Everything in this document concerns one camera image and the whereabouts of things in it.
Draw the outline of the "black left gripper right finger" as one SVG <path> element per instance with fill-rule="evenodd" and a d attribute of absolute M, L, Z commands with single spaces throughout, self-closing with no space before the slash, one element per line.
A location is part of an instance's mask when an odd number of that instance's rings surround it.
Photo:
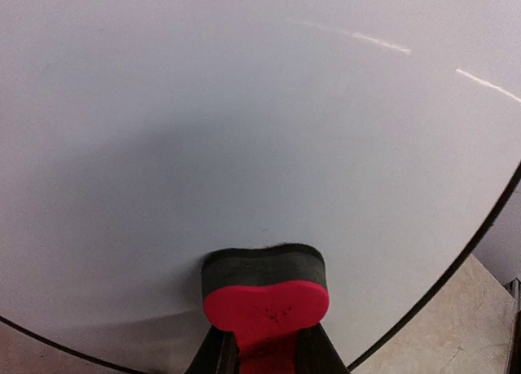
<path fill-rule="evenodd" d="M 299 331 L 295 373 L 348 374 L 348 369 L 320 323 Z"/>

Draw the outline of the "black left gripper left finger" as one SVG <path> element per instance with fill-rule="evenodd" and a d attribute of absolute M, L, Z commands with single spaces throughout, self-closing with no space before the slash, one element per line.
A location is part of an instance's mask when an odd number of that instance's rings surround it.
<path fill-rule="evenodd" d="M 234 334 L 211 326 L 186 374 L 239 373 L 238 354 Z"/>

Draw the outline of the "red bone-shaped eraser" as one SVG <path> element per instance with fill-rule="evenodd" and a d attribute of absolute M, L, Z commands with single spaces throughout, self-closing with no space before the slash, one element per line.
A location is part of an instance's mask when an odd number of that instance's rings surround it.
<path fill-rule="evenodd" d="M 235 338 L 241 373 L 296 372 L 299 331 L 330 305 L 325 261 L 307 244 L 210 253 L 201 289 L 209 323 Z"/>

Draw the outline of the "white whiteboard black frame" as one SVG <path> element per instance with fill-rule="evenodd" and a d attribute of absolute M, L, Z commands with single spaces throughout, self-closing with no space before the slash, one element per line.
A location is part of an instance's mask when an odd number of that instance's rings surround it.
<path fill-rule="evenodd" d="M 520 170 L 520 0 L 1 0 L 1 320 L 183 372 L 224 248 L 310 244 L 346 364 Z"/>

